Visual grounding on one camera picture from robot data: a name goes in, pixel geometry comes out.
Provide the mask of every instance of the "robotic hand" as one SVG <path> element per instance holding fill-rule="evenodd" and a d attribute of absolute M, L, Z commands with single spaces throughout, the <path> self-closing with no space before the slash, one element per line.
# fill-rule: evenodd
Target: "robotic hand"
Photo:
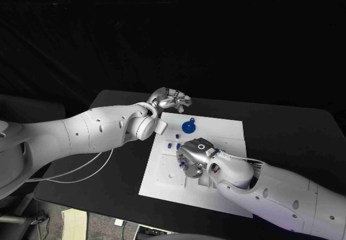
<path fill-rule="evenodd" d="M 174 107 L 181 113 L 190 105 L 184 93 L 161 87 L 145 102 L 96 107 L 67 119 L 31 124 L 0 121 L 0 199 L 53 160 L 105 152 L 145 140 L 152 132 L 161 135 L 167 123 L 159 112 Z"/>
<path fill-rule="evenodd" d="M 203 138 L 175 151 L 181 170 L 203 170 L 220 195 L 280 228 L 328 240 L 346 240 L 346 197 L 301 175 L 262 161 L 236 157 Z"/>

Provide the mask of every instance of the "blue part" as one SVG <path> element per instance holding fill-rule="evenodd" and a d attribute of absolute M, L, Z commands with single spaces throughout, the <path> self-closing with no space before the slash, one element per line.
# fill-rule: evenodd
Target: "blue part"
<path fill-rule="evenodd" d="M 194 132 L 195 130 L 194 118 L 191 118 L 181 124 L 181 130 L 185 134 L 191 134 Z"/>

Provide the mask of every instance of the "black table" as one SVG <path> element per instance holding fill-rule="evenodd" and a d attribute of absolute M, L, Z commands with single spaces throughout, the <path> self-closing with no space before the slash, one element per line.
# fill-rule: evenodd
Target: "black table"
<path fill-rule="evenodd" d="M 143 102 L 145 93 L 103 90 L 89 108 Z M 188 115 L 239 120 L 246 155 L 311 179 L 346 195 L 346 140 L 331 115 L 318 109 L 191 98 Z M 74 209 L 169 230 L 224 239 L 318 239 L 289 232 L 260 218 L 230 215 L 194 206 L 139 196 L 141 181 L 155 135 L 131 141 L 112 151 L 105 168 L 89 179 L 60 184 L 41 181 L 34 198 Z M 60 181 L 81 179 L 94 172 L 109 152 Z M 94 154 L 56 160 L 45 176 L 81 165 Z"/>

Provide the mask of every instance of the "blue knob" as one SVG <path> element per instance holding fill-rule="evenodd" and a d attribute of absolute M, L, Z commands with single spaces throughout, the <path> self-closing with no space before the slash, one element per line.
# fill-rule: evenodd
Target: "blue knob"
<path fill-rule="evenodd" d="M 194 132 L 195 130 L 194 118 L 191 118 L 181 124 L 181 130 L 185 134 L 191 134 Z"/>

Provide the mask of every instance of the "floor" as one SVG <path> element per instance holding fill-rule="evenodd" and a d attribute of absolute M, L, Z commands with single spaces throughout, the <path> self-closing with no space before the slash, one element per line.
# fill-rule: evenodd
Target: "floor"
<path fill-rule="evenodd" d="M 43 210 L 48 216 L 47 220 L 37 226 L 30 226 L 25 231 L 22 240 L 60 240 L 63 230 L 63 219 L 61 211 L 69 207 L 56 205 L 53 203 L 31 200 L 25 211 L 34 214 Z M 126 222 L 125 227 L 113 225 L 115 219 L 94 213 L 87 213 L 87 228 L 86 228 L 86 239 L 87 240 L 132 240 L 136 232 L 138 225 Z"/>

